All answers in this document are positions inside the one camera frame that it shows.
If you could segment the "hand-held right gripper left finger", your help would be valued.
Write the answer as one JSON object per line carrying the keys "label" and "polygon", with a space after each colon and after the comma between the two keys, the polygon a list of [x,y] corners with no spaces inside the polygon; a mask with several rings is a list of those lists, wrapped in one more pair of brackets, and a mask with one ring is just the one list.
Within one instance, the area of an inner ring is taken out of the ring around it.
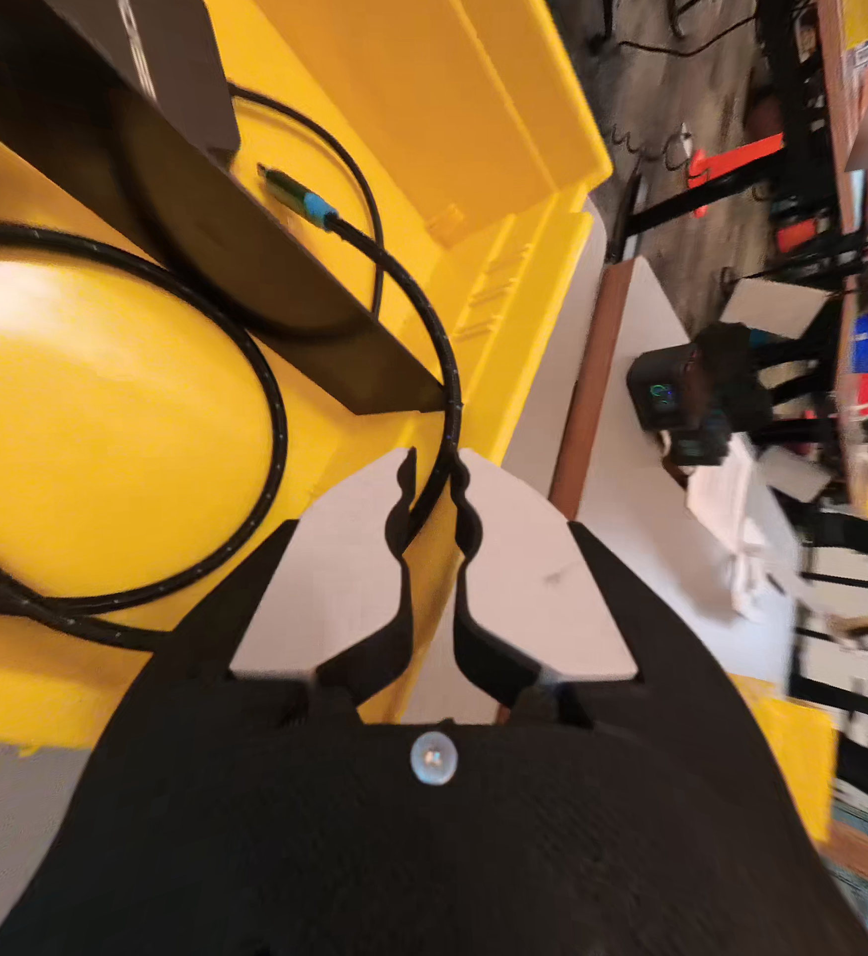
{"label": "hand-held right gripper left finger", "polygon": [[384,454],[298,520],[230,663],[246,680],[340,689],[358,707],[391,687],[414,650],[404,559],[414,450]]}

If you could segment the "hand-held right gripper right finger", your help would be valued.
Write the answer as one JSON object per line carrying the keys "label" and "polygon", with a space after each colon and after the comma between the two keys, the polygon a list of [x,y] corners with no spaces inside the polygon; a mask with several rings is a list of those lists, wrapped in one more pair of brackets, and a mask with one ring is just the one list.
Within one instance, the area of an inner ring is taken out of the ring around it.
{"label": "hand-held right gripper right finger", "polygon": [[529,687],[636,679],[637,663],[571,523],[480,454],[464,448],[455,461],[463,561],[453,648],[464,677],[505,709]]}

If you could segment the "yellow plastic bin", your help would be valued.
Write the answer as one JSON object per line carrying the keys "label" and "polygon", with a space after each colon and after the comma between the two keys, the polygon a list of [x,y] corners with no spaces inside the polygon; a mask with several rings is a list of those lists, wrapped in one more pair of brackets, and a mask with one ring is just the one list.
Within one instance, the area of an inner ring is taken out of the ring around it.
{"label": "yellow plastic bin", "polygon": [[[544,2],[206,2],[225,72],[342,139],[379,199],[393,254],[433,299],[461,367],[463,446],[539,489],[559,450],[605,230],[581,200],[612,166]],[[349,174],[307,134],[239,107],[235,175],[288,171],[366,225]],[[0,142],[0,220],[146,256]],[[271,432],[260,384],[191,308],[123,273],[0,248],[0,565],[49,596],[143,586],[190,566],[254,504]],[[288,445],[273,508],[224,567],[108,615],[173,629],[286,519],[397,447],[418,484],[440,415],[356,416],[265,345]],[[369,722],[497,706],[447,663],[460,553],[441,497],[407,553],[415,658]],[[0,745],[88,750],[148,655],[0,615]]]}

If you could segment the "black braided cable blue plug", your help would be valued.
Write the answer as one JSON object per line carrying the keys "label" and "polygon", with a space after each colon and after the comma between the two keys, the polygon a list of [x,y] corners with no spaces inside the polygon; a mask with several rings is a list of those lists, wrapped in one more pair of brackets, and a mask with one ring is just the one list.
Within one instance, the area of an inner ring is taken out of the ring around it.
{"label": "black braided cable blue plug", "polygon": [[[366,235],[347,222],[315,191],[302,185],[281,170],[258,164],[258,173],[268,192],[283,207],[300,215],[308,223],[325,233],[340,238],[357,249],[374,266],[372,313],[379,314],[382,301],[383,278],[394,281],[413,306],[433,345],[443,378],[443,424],[436,458],[427,481],[416,496],[406,517],[405,531],[395,541],[395,555],[403,556],[415,542],[430,520],[452,476],[462,431],[463,398],[459,366],[448,334],[440,317],[415,278],[386,249],[380,212],[370,185],[353,156],[324,127],[296,109],[228,82],[228,93],[233,100],[248,102],[287,118],[309,133],[320,138],[353,176],[365,201],[372,226]],[[152,631],[110,622],[103,615],[150,604],[177,594],[205,580],[225,564],[260,529],[261,522],[271,511],[284,477],[288,450],[287,416],[284,398],[276,377],[258,344],[249,332],[240,327],[233,317],[209,303],[201,293],[185,283],[177,274],[154,265],[138,255],[115,245],[94,241],[88,237],[43,229],[21,223],[0,222],[0,246],[13,250],[50,252],[94,265],[108,267],[127,274],[200,312],[218,327],[239,349],[256,376],[267,403],[270,418],[272,447],[270,464],[259,497],[236,531],[208,556],[191,567],[164,580],[125,591],[85,597],[48,597],[42,595],[10,572],[0,567],[0,615],[18,616],[42,624],[50,629],[103,646],[127,650],[148,651]]]}

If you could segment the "grey desk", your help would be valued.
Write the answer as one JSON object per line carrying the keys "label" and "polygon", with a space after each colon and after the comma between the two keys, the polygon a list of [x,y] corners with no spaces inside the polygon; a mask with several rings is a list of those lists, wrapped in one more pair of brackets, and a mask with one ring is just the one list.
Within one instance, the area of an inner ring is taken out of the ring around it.
{"label": "grey desk", "polygon": [[[606,256],[602,218],[592,201],[584,209],[594,218],[591,234],[501,465],[543,496],[550,491]],[[488,723],[496,706],[464,682],[449,654],[453,603],[451,596],[421,657],[406,696],[407,716]],[[52,842],[89,755],[81,748],[28,750],[0,743],[0,923]]]}

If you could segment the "white table with brown edge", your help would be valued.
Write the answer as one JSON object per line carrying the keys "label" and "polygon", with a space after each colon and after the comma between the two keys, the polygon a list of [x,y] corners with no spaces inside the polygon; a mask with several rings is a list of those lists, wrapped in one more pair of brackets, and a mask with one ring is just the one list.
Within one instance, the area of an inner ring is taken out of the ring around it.
{"label": "white table with brown edge", "polygon": [[687,341],[654,270],[636,257],[604,270],[550,488],[587,527],[700,634],[791,631],[794,605],[766,584],[755,620],[730,601],[731,560],[691,515],[682,487],[640,428],[627,388],[633,360]]}

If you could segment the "white paper sheets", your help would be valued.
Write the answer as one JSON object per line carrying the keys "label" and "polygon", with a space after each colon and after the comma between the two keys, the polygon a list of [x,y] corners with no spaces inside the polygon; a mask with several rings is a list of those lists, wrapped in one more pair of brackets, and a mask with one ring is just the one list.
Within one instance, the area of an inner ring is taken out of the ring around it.
{"label": "white paper sheets", "polygon": [[757,463],[746,439],[733,435],[726,458],[718,465],[694,468],[687,479],[686,507],[727,553],[727,584],[731,609],[761,621],[769,593],[787,594],[798,568],[798,541],[783,548],[750,510]]}

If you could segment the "black bin divider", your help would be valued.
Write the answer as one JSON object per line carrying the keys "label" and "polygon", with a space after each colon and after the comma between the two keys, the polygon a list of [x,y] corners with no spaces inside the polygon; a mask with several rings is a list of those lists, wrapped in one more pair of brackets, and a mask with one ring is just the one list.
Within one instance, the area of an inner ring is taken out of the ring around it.
{"label": "black bin divider", "polygon": [[0,142],[349,411],[442,408],[433,374],[117,74],[0,71]]}

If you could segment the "grey cardboard sheet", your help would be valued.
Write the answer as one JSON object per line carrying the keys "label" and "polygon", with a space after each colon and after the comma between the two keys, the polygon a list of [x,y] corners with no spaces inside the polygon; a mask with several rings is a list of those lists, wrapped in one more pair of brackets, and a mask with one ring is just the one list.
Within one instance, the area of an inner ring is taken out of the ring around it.
{"label": "grey cardboard sheet", "polygon": [[831,293],[808,286],[742,278],[721,315],[727,325],[743,325],[784,340],[796,341],[830,300]]}

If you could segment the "orange plastic bar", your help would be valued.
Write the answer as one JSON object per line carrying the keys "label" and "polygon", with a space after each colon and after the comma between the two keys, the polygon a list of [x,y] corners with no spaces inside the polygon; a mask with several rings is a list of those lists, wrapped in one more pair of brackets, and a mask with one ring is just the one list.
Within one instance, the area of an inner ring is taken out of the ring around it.
{"label": "orange plastic bar", "polygon": [[714,179],[733,174],[753,161],[778,152],[784,144],[785,137],[779,133],[716,155],[708,155],[697,148],[687,164],[687,185],[689,188],[697,188]]}

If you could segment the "black cardboard box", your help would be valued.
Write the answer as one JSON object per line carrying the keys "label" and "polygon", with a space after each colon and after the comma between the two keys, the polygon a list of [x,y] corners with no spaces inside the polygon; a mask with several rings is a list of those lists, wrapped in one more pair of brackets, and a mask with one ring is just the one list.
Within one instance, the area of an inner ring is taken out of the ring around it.
{"label": "black cardboard box", "polygon": [[80,31],[197,148],[227,165],[241,136],[202,1],[59,1]]}

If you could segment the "cluttered wooden table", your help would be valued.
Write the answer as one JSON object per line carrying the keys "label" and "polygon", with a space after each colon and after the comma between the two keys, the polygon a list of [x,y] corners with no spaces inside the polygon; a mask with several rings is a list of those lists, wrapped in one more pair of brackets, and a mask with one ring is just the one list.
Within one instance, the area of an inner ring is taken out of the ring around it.
{"label": "cluttered wooden table", "polygon": [[[868,229],[868,170],[848,171],[851,149],[863,113],[868,69],[856,65],[847,43],[849,2],[818,1],[818,39],[823,57],[828,116],[834,152],[836,195],[845,237]],[[844,281],[841,328],[834,380],[839,446],[851,510],[868,518],[868,453],[862,428],[864,407],[859,400],[863,378],[852,370],[853,336],[859,314],[859,278]]]}

